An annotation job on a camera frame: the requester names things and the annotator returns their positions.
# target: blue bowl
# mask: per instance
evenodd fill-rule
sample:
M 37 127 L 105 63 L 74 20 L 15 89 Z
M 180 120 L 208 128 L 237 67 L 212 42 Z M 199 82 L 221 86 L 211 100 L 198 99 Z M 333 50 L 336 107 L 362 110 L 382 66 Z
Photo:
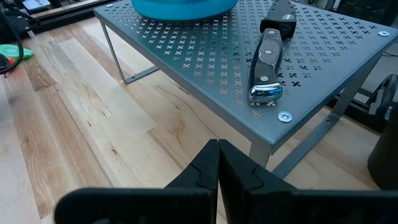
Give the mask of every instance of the blue bowl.
M 238 0 L 131 0 L 133 8 L 151 19 L 190 22 L 231 10 Z

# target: wooden floor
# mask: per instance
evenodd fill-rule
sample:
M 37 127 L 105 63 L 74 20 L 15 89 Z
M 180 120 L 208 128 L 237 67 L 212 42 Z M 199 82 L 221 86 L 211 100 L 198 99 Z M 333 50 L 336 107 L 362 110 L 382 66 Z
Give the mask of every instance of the wooden floor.
M 151 63 L 110 32 L 125 74 Z M 0 79 L 0 223 L 52 223 L 57 201 L 88 186 L 164 187 L 212 138 L 250 142 L 163 72 L 122 83 L 95 18 L 35 39 Z M 272 170 L 327 114 L 270 158 Z M 376 189 L 366 160 L 378 135 L 343 118 L 286 177 L 301 189 Z M 218 222 L 226 223 L 219 203 Z

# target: metal leg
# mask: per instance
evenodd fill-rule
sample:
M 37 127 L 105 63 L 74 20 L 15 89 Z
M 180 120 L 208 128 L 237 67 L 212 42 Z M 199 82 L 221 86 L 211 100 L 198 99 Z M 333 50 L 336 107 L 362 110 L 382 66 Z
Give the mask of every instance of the metal leg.
M 271 147 L 264 141 L 252 142 L 249 157 L 261 166 L 265 167 L 271 155 Z
M 122 72 L 122 68 L 120 67 L 118 58 L 116 57 L 116 54 L 114 53 L 113 45 L 112 45 L 111 39 L 109 38 L 108 31 L 106 30 L 106 26 L 102 22 L 101 22 L 101 26 L 102 26 L 102 30 L 104 31 L 105 38 L 106 38 L 106 41 L 108 42 L 109 48 L 111 49 L 111 53 L 112 53 L 112 56 L 113 56 L 113 60 L 114 60 L 114 62 L 116 64 L 116 68 L 118 68 L 118 72 L 120 74 L 120 77 L 125 82 L 125 84 L 132 83 L 132 82 L 134 82 L 134 81 L 136 81 L 136 80 L 138 80 L 138 79 L 140 79 L 140 78 L 142 78 L 142 77 L 144 77 L 146 75 L 149 75 L 149 74 L 159 70 L 158 67 L 152 66 L 151 68 L 148 68 L 148 69 L 146 69 L 146 70 L 144 70 L 142 72 L 139 72 L 139 73 L 137 73 L 135 75 L 132 75 L 130 77 L 125 78 L 124 75 L 123 75 L 123 72 Z
M 330 114 L 272 171 L 274 175 L 283 179 L 307 155 L 308 152 L 324 137 L 337 123 L 345 109 L 354 98 L 357 91 L 379 60 L 375 56 L 367 67 L 359 70 L 359 75 L 347 85 Z

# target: knife handle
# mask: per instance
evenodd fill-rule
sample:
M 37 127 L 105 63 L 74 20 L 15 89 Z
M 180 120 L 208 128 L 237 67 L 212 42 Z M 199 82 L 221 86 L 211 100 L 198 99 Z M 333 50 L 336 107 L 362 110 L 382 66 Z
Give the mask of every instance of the knife handle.
M 275 101 L 282 96 L 277 70 L 282 58 L 282 38 L 276 29 L 266 29 L 253 56 L 249 100 L 254 103 Z

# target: black knife handle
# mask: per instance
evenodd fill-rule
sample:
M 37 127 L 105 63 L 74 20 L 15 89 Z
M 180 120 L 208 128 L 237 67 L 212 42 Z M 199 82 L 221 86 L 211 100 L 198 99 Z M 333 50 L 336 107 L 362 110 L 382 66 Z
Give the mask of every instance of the black knife handle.
M 266 103 L 278 100 L 283 93 L 277 81 L 277 69 L 282 58 L 282 39 L 276 29 L 266 29 L 253 56 L 250 70 L 249 100 Z
M 296 28 L 296 10 L 290 0 L 275 0 L 268 15 L 261 21 L 260 31 L 273 28 L 280 31 L 282 40 L 293 37 Z

